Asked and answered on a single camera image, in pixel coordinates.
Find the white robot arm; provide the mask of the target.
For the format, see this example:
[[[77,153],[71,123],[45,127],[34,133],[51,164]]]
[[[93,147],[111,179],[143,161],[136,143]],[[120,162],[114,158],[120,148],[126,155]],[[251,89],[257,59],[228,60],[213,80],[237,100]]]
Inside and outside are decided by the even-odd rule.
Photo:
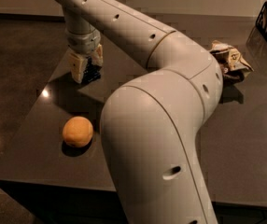
[[[218,105],[216,59],[178,30],[116,0],[55,0],[71,40],[93,34],[148,70],[107,99],[100,134],[129,224],[218,224],[197,158],[196,135]]]

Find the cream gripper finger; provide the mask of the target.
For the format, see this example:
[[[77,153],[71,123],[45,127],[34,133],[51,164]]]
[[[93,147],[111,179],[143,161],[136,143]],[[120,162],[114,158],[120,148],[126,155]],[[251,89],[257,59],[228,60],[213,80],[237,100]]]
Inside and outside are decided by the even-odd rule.
[[[80,84],[83,80],[87,59],[84,56],[71,51],[68,55],[68,64],[70,66],[72,79],[74,79],[76,83]]]
[[[103,66],[104,59],[103,59],[103,47],[101,44],[97,46],[97,48],[91,53],[92,63],[94,65]]]

